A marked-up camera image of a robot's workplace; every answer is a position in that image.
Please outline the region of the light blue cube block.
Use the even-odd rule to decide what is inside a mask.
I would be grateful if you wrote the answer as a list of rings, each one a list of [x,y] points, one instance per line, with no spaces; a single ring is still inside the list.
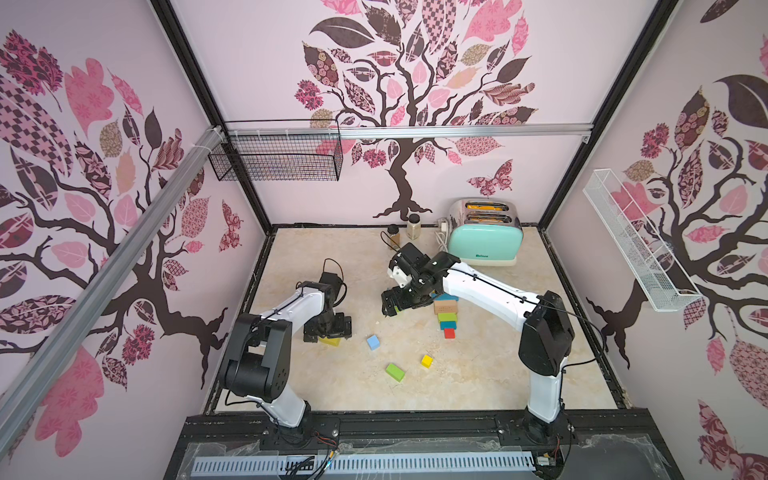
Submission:
[[[380,341],[376,335],[371,335],[368,337],[366,342],[371,351],[374,351],[380,347]]]

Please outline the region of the long teal rectangle block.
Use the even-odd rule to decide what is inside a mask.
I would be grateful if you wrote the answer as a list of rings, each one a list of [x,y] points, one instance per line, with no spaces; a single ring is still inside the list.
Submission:
[[[434,298],[434,301],[458,301],[459,297],[443,293],[441,295],[438,295]]]

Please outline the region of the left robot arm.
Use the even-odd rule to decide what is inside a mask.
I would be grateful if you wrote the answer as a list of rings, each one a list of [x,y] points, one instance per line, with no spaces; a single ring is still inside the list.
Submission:
[[[244,313],[235,321],[217,379],[223,389],[253,402],[274,424],[301,429],[309,404],[289,385],[292,339],[348,339],[351,317],[336,308],[347,287],[335,275],[318,282],[300,282],[292,296],[262,313]]]

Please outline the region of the green rectangle block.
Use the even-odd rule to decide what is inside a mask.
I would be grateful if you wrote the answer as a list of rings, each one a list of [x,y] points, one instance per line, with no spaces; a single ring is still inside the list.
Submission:
[[[443,322],[456,322],[458,320],[458,316],[456,313],[448,312],[448,313],[439,313],[437,315],[438,321]]]
[[[402,382],[406,372],[394,363],[389,363],[385,368],[386,374],[396,382]]]

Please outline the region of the printed wood rectangle block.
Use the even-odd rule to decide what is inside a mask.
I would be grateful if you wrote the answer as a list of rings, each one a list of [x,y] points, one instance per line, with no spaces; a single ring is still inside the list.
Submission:
[[[435,307],[434,312],[436,315],[440,314],[458,314],[458,307]]]

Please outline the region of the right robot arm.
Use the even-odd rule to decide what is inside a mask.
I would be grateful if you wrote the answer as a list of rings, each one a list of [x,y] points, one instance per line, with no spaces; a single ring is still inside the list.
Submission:
[[[392,260],[388,276],[396,285],[381,294],[382,313],[392,317],[428,306],[448,294],[493,314],[520,333],[518,357],[529,371],[529,397],[522,421],[528,439],[554,441],[561,420],[563,370],[575,332],[562,298],[553,291],[527,292],[507,285],[448,256],[421,267]]]

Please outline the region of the yellow rectangle block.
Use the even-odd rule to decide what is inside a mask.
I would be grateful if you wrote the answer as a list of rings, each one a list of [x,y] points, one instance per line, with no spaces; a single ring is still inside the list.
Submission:
[[[338,347],[341,343],[341,338],[319,338],[318,341],[326,345]]]

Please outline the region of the green rectangle block front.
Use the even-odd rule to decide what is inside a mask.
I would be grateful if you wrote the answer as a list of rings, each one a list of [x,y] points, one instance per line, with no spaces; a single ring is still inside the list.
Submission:
[[[385,368],[386,374],[396,382],[402,382],[406,372],[394,363],[389,363]]]

